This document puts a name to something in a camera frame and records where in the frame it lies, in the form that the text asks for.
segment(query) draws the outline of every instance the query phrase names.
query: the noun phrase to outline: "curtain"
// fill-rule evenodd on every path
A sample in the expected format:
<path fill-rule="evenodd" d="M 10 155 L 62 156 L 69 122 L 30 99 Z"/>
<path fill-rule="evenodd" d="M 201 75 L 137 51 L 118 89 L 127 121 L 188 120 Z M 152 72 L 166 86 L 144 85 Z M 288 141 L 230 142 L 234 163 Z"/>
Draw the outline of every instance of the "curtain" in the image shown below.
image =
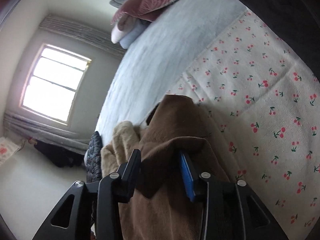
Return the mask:
<path fill-rule="evenodd" d="M 8 110 L 4 113 L 4 127 L 25 138 L 34 138 L 82 155 L 89 147 L 90 139 L 81 138 L 78 133 L 36 122 Z"/>

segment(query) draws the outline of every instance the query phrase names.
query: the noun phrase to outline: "white window frame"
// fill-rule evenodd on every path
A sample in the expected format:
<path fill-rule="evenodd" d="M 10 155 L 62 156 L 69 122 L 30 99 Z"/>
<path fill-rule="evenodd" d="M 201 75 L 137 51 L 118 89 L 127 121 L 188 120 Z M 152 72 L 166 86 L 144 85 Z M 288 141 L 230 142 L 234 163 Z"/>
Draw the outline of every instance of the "white window frame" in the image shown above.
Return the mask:
<path fill-rule="evenodd" d="M 69 111 L 69 115 L 68 115 L 68 118 L 67 118 L 66 121 L 63 121 L 63 120 L 60 120 L 60 119 L 57 119 L 57 118 L 54 118 L 54 117 L 45 115 L 45 114 L 43 114 L 43 113 L 37 112 L 37 111 L 35 111 L 35 110 L 33 110 L 33 109 L 31 109 L 31 108 L 23 105 L 23 100 L 24 100 L 24 97 L 25 97 L 26 89 L 27 89 L 27 87 L 28 87 L 28 85 L 29 85 L 29 83 L 30 83 L 30 79 L 34 76 L 34 75 L 33 75 L 33 74 L 34 74 L 34 70 L 35 70 L 35 68 L 36 68 L 36 66 L 37 66 L 37 64 L 38 64 L 39 59 L 42 57 L 41 54 L 42 54 L 43 50 L 46 49 L 46 48 L 53 49 L 53 50 L 56 50 L 56 51 L 59 51 L 59 52 L 63 52 L 63 53 L 65 53 L 65 54 L 67 54 L 67 55 L 70 55 L 70 56 L 79 58 L 79 59 L 81 59 L 81 60 L 87 61 L 87 66 L 86 66 L 85 70 L 81 70 L 81 69 L 78 69 L 78 68 L 75 68 L 75 67 L 72 67 L 72 66 L 68 66 L 68 67 L 71 67 L 71 68 L 74 68 L 74 69 L 76 69 L 76 70 L 79 70 L 79 71 L 83 72 L 82 77 L 81 77 L 81 79 L 80 79 L 80 82 L 79 82 L 78 87 L 77 87 L 76 90 L 40 78 L 40 79 L 42 79 L 42 80 L 45 80 L 45 81 L 47 81 L 47 82 L 50 82 L 51 84 L 55 84 L 55 85 L 58 85 L 58 86 L 60 86 L 60 87 L 63 87 L 63 88 L 65 88 L 65 89 L 68 89 L 68 90 L 71 90 L 71 91 L 75 92 L 75 96 L 73 97 L 73 100 L 72 100 L 72 103 L 71 103 L 71 107 L 70 107 L 70 111 Z M 22 108 L 22 109 L 24 109 L 24 110 L 26 110 L 26 111 L 28 111 L 28 112 L 33 113 L 33 114 L 36 114 L 36 115 L 39 115 L 39 116 L 48 118 L 48 119 L 50 119 L 50 120 L 52 120 L 52 121 L 55 121 L 55 122 L 58 122 L 58 123 L 61 123 L 61 124 L 63 124 L 63 125 L 67 125 L 67 126 L 68 126 L 68 125 L 70 124 L 70 120 L 72 119 L 74 102 L 75 102 L 76 97 L 77 97 L 77 95 L 78 95 L 79 87 L 81 86 L 81 83 L 82 83 L 82 81 L 83 81 L 83 79 L 84 79 L 85 73 L 86 73 L 86 71 L 87 71 L 87 69 L 88 69 L 91 61 L 92 61 L 91 59 L 89 59 L 89 58 L 87 58 L 87 57 L 85 57 L 85 56 L 82 56 L 82 55 L 80 55 L 80 54 L 74 53 L 74 52 L 72 52 L 72 51 L 69 51 L 69 50 L 67 50 L 67 49 L 60 48 L 60 47 L 54 46 L 54 45 L 52 45 L 52 44 L 43 43 L 43 44 L 40 46 L 40 48 L 39 48 L 39 50 L 38 50 L 38 52 L 37 52 L 37 54 L 36 54 L 36 56 L 35 56 L 35 58 L 34 58 L 34 60 L 33 60 L 32 65 L 30 66 L 30 70 L 29 70 L 28 76 L 27 76 L 27 78 L 26 78 L 26 80 L 25 80 L 25 83 L 24 83 L 24 86 L 23 86 L 23 90 L 22 90 L 22 92 L 21 92 L 21 97 L 20 97 L 20 101 L 19 101 L 19 108 Z"/>

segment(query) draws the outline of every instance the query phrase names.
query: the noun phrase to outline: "metal screw head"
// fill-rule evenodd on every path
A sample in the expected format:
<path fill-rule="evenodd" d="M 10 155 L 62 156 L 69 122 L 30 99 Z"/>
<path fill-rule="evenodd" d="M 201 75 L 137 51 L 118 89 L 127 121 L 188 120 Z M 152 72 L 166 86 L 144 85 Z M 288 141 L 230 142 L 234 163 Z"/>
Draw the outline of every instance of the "metal screw head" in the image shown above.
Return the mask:
<path fill-rule="evenodd" d="M 113 172 L 113 173 L 111 173 L 109 176 L 110 176 L 110 178 L 112 178 L 112 179 L 116 179 L 116 178 L 119 177 L 119 173 Z"/>
<path fill-rule="evenodd" d="M 240 187 L 244 187 L 244 186 L 246 186 L 247 185 L 247 183 L 244 181 L 244 180 L 238 180 L 237 181 L 237 184 L 240 186 Z"/>
<path fill-rule="evenodd" d="M 84 185 L 84 182 L 82 180 L 77 180 L 74 185 L 75 187 L 82 187 Z"/>
<path fill-rule="evenodd" d="M 204 179 L 208 179 L 211 177 L 210 173 L 207 173 L 207 172 L 203 172 L 201 173 L 201 177 L 204 178 Z"/>

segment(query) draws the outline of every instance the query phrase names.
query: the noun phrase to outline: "white pillow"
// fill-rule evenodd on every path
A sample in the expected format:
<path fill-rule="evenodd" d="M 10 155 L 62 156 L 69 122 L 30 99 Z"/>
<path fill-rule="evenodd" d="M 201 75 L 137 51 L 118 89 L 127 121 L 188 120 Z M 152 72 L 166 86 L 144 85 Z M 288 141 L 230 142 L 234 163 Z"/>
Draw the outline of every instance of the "white pillow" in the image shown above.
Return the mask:
<path fill-rule="evenodd" d="M 124 36 L 126 36 L 133 28 L 137 18 L 125 14 L 116 23 L 111 32 L 112 43 L 118 43 Z"/>

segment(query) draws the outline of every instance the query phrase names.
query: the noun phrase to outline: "black bracket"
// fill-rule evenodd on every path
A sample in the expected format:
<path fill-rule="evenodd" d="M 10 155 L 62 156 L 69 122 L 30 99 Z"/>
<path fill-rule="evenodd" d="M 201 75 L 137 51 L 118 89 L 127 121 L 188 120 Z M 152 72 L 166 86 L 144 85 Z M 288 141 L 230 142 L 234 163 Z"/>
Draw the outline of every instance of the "black bracket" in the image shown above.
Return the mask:
<path fill-rule="evenodd" d="M 45 219 L 33 240 L 88 240 L 92 202 L 97 201 L 97 239 L 123 240 L 118 203 L 133 196 L 141 152 L 134 150 L 127 163 L 101 181 L 76 181 Z"/>
<path fill-rule="evenodd" d="M 180 170 L 189 199 L 204 205 L 200 240 L 288 240 L 244 180 L 221 182 L 207 172 L 198 173 L 183 152 Z"/>

